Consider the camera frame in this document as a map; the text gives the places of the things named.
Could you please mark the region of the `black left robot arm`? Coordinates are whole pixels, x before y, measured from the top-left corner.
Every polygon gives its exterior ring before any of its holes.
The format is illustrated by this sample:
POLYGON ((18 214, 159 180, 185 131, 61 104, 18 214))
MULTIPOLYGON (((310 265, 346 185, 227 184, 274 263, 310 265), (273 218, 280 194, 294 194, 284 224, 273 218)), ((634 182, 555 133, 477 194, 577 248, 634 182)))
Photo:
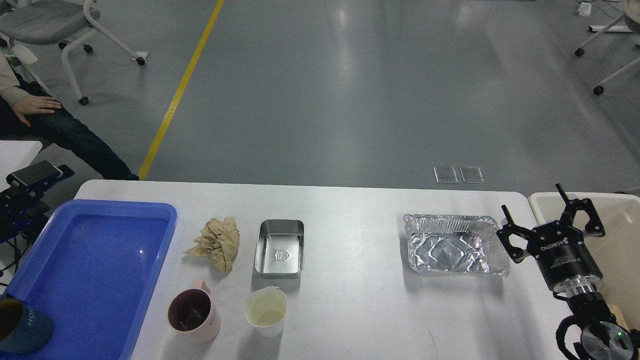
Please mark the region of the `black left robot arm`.
POLYGON ((7 175, 9 187, 0 196, 0 241, 18 235, 35 241, 48 222, 50 207, 42 200, 45 193, 74 175, 73 169, 48 161, 36 162, 7 175))

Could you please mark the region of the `person's hand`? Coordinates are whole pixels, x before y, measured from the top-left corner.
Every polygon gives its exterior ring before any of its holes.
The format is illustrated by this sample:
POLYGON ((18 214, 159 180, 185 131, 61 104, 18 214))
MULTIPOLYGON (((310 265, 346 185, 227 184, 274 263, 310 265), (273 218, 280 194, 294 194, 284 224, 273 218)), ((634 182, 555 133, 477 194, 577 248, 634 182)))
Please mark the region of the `person's hand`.
POLYGON ((26 116, 53 114, 56 110, 62 109, 62 104, 51 96, 28 95, 11 105, 10 108, 23 125, 31 127, 26 116))

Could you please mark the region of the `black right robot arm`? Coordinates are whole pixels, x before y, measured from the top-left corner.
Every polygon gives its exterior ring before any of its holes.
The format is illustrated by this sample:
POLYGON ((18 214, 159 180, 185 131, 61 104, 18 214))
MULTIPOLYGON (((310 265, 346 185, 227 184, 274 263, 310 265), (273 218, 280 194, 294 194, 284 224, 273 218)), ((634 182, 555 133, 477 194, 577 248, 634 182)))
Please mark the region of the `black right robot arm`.
POLYGON ((516 264, 532 256, 553 297, 571 310, 555 332, 565 358, 637 360, 639 331, 621 326, 610 311, 597 288, 603 273, 585 244, 586 237, 605 236, 601 217, 592 199, 569 198, 560 183, 555 187, 564 203, 559 219, 525 228, 502 205, 506 223, 497 237, 516 264))

